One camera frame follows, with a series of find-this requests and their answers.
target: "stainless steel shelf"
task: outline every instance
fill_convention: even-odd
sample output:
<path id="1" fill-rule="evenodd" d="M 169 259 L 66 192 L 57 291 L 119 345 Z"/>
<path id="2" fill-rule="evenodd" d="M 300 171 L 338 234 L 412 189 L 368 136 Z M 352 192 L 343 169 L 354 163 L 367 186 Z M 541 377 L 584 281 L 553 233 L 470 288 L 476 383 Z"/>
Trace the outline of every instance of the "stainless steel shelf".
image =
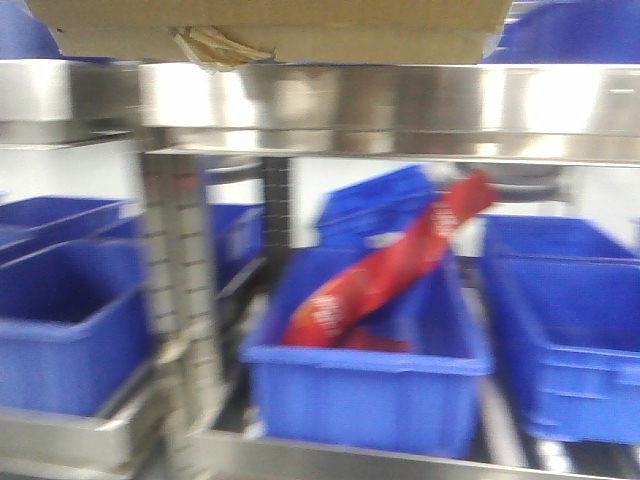
<path id="1" fill-rule="evenodd" d="M 640 67 L 143 65 L 154 153 L 637 166 Z"/>
<path id="2" fill-rule="evenodd" d="M 0 144 L 94 140 L 137 121 L 137 64 L 0 61 Z"/>
<path id="3" fill-rule="evenodd" d="M 96 417 L 2 409 L 0 472 L 57 480 L 130 480 L 155 448 L 165 413 L 148 366 Z"/>

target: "storage shelf unit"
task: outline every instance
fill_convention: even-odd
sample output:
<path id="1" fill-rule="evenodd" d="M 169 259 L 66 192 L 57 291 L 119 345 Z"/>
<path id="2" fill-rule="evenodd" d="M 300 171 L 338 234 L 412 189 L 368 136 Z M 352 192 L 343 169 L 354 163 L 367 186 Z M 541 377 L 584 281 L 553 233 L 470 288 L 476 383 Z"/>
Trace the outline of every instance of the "storage shelf unit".
<path id="1" fill-rule="evenodd" d="M 148 154 L 172 168 L 191 168 L 192 175 L 197 155 L 227 165 L 242 156 L 262 157 L 285 173 L 296 156 L 637 167 L 639 73 L 633 66 L 593 65 L 256 65 L 224 73 L 190 64 L 143 65 L 141 121 L 146 137 L 155 141 Z M 153 179 L 145 185 L 152 188 Z M 287 202 L 286 185 L 271 187 L 267 211 L 270 203 Z M 286 209 L 280 213 L 267 228 L 286 231 Z M 171 231 L 169 224 L 163 228 Z M 487 421 L 495 417 L 496 405 L 506 404 L 495 385 L 486 390 L 485 431 L 493 428 Z M 227 406 L 233 404 L 229 398 Z M 575 471 L 558 442 L 529 439 L 527 448 L 542 470 L 526 470 L 520 468 L 527 463 L 523 445 L 502 459 L 511 465 L 503 467 L 248 440 L 217 429 L 220 420 L 206 410 L 188 429 L 188 453 L 177 452 L 202 478 L 480 480 L 565 477 Z M 622 463 L 631 466 L 624 471 L 637 475 L 637 455 L 631 447 L 626 450 Z"/>
<path id="2" fill-rule="evenodd" d="M 14 68 L 3 63 L 0 77 Z M 236 160 L 246 164 L 247 156 L 261 159 L 267 228 L 275 242 L 268 245 L 266 261 L 273 266 L 274 259 L 282 263 L 286 257 L 287 172 L 294 157 L 637 167 L 639 74 L 633 66 L 592 65 L 256 65 L 207 73 L 190 64 L 150 64 L 136 69 L 139 90 L 131 87 L 122 97 L 110 98 L 137 102 L 138 91 L 140 95 L 150 297 L 162 345 L 156 388 L 166 399 L 164 429 L 174 478 L 568 478 L 571 468 L 557 468 L 558 462 L 554 467 L 553 461 L 540 462 L 545 470 L 522 469 L 525 462 L 514 460 L 517 454 L 512 466 L 503 467 L 248 440 L 242 433 L 213 428 L 233 402 L 236 385 L 221 375 L 221 320 L 212 285 L 215 258 L 205 228 L 198 157 L 207 155 L 209 165 L 217 159 L 223 168 Z M 56 85 L 56 69 L 38 75 L 39 82 Z M 65 89 L 95 93 L 90 84 L 87 77 Z M 2 85 L 21 88 L 15 81 Z M 64 98 L 74 103 L 69 95 Z M 24 119 L 15 108 L 11 92 L 2 90 L 0 127 L 21 128 Z M 24 121 L 73 123 L 82 117 L 68 105 L 56 111 L 62 114 Z M 65 133 L 43 141 L 30 138 L 32 130 L 21 132 L 2 141 L 19 145 L 28 138 L 30 145 L 73 145 L 94 138 Z M 495 405 L 500 395 L 491 395 Z M 91 423 L 94 427 L 104 429 Z M 541 458 L 564 455 L 561 444 L 534 447 Z"/>
<path id="3" fill-rule="evenodd" d="M 0 61 L 0 150 L 56 150 L 130 137 L 137 65 Z M 157 445 L 166 399 L 151 365 L 92 417 L 0 409 L 2 473 L 128 480 Z"/>

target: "blue crate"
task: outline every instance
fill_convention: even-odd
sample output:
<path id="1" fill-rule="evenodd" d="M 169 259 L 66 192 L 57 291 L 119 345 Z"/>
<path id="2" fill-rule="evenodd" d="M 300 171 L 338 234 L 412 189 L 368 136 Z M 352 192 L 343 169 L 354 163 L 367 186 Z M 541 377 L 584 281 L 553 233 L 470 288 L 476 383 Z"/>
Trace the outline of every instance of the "blue crate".
<path id="1" fill-rule="evenodd" d="M 573 217 L 485 215 L 484 257 L 635 259 L 588 220 Z"/>
<path id="2" fill-rule="evenodd" d="M 413 165 L 329 194 L 316 223 L 319 244 L 332 248 L 379 246 L 402 232 L 435 198 L 420 166 Z"/>
<path id="3" fill-rule="evenodd" d="M 33 18 L 24 4 L 0 0 L 0 60 L 61 56 L 49 28 Z"/>
<path id="4" fill-rule="evenodd" d="M 223 288 L 264 249 L 263 204 L 209 205 L 218 286 Z"/>
<path id="5" fill-rule="evenodd" d="M 294 257 L 241 349 L 269 436 L 464 457 L 474 436 L 487 345 L 462 298 L 452 256 L 363 322 L 409 353 L 279 345 L 295 308 L 362 257 L 311 248 Z"/>
<path id="6" fill-rule="evenodd" d="M 503 257 L 481 267 L 524 428 L 639 443 L 640 265 Z"/>
<path id="7" fill-rule="evenodd" d="M 0 265 L 32 253 L 33 237 L 21 229 L 0 230 Z"/>
<path id="8" fill-rule="evenodd" d="M 0 232 L 33 237 L 31 252 L 92 235 L 120 219 L 123 200 L 34 197 L 0 205 Z"/>
<path id="9" fill-rule="evenodd" d="M 110 240 L 140 240 L 142 238 L 142 217 L 123 218 L 96 231 L 92 237 Z"/>
<path id="10" fill-rule="evenodd" d="M 149 357 L 140 253 L 76 241 L 0 266 L 0 406 L 92 415 Z"/>
<path id="11" fill-rule="evenodd" d="M 485 63 L 640 62 L 638 0 L 550 0 L 505 26 Z"/>

